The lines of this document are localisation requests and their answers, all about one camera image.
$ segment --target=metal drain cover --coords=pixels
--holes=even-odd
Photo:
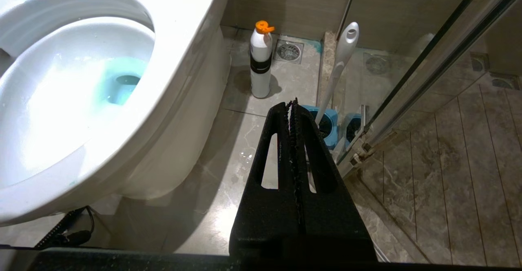
[[[491,84],[494,87],[520,90],[520,84],[518,83],[518,76],[511,74],[501,74],[490,72]]]
[[[302,43],[278,40],[274,59],[300,64],[303,47],[304,45]]]
[[[281,56],[282,59],[288,61],[294,61],[295,59],[299,58],[299,55],[301,55],[299,48],[297,48],[297,46],[293,44],[281,45],[277,49],[277,53],[279,54],[279,56]]]
[[[372,56],[366,60],[366,69],[373,75],[385,74],[389,71],[389,63],[386,59]]]

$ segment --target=white bottle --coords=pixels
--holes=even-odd
[[[270,66],[272,65],[272,35],[275,28],[268,22],[256,22],[250,37],[250,86],[252,95],[265,98],[270,93]]]

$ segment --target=blue water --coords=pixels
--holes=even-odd
[[[124,105],[129,99],[147,63],[132,57],[118,57],[106,63],[100,96],[112,104]]]

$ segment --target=shower floor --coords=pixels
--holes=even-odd
[[[354,181],[428,262],[520,267],[522,92],[492,79],[397,130]]]

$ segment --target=glass panel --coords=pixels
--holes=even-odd
[[[353,0],[345,24],[358,22],[356,51],[336,87],[338,150],[354,135],[361,105],[367,121],[462,0]]]
[[[478,26],[401,118],[403,137],[360,167],[360,187],[432,263],[520,267],[521,25],[517,0]]]

